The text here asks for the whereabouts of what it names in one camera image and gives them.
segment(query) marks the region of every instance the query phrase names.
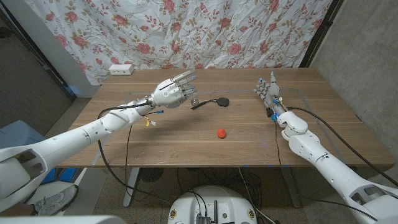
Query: table leg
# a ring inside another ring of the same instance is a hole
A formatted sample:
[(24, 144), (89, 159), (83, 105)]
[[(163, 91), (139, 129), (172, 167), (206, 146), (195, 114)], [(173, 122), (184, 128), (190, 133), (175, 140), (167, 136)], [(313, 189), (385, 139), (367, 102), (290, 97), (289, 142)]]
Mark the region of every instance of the table leg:
[[(138, 173), (139, 173), (139, 167), (131, 169), (129, 182), (127, 183), (128, 186), (137, 187)], [(130, 197), (130, 195), (134, 196), (134, 193), (135, 193), (135, 191), (133, 189), (127, 189), (127, 192), (124, 194), (124, 200), (123, 200), (123, 206), (125, 208), (130, 207), (130, 205), (132, 203), (132, 197)]]
[(289, 167), (281, 167), (282, 176), (285, 179), (287, 190), (289, 191), (290, 198), (292, 199), (292, 205), (295, 208), (301, 207), (300, 195), (296, 189), (296, 184), (293, 179), (292, 170)]

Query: white wall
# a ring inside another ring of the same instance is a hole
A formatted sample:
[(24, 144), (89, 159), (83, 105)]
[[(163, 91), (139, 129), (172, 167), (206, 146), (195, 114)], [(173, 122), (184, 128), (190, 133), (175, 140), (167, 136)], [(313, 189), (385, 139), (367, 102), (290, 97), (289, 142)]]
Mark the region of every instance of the white wall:
[(59, 44), (44, 22), (23, 0), (2, 0), (77, 97), (93, 97), (93, 86), (73, 57)]

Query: white sneaker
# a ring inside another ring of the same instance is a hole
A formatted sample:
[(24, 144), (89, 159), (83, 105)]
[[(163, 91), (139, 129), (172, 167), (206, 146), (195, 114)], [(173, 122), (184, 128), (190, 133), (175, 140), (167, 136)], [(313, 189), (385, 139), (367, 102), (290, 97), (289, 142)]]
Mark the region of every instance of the white sneaker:
[(79, 188), (77, 185), (71, 185), (60, 193), (49, 198), (43, 198), (34, 203), (37, 215), (53, 215), (60, 211), (65, 211), (75, 200)]

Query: black puck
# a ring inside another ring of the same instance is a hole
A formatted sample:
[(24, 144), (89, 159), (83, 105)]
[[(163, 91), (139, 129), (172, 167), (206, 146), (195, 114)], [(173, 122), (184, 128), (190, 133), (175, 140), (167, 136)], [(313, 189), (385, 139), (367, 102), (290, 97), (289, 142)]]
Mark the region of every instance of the black puck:
[(229, 99), (221, 97), (216, 100), (218, 106), (227, 107), (229, 105)]

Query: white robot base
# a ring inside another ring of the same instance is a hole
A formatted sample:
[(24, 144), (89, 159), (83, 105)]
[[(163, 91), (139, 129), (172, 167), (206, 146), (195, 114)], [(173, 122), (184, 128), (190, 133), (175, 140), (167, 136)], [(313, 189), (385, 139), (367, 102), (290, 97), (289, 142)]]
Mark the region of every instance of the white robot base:
[(206, 185), (193, 189), (193, 192), (183, 194), (173, 203), (168, 224), (257, 223), (256, 213), (250, 202), (229, 188)]

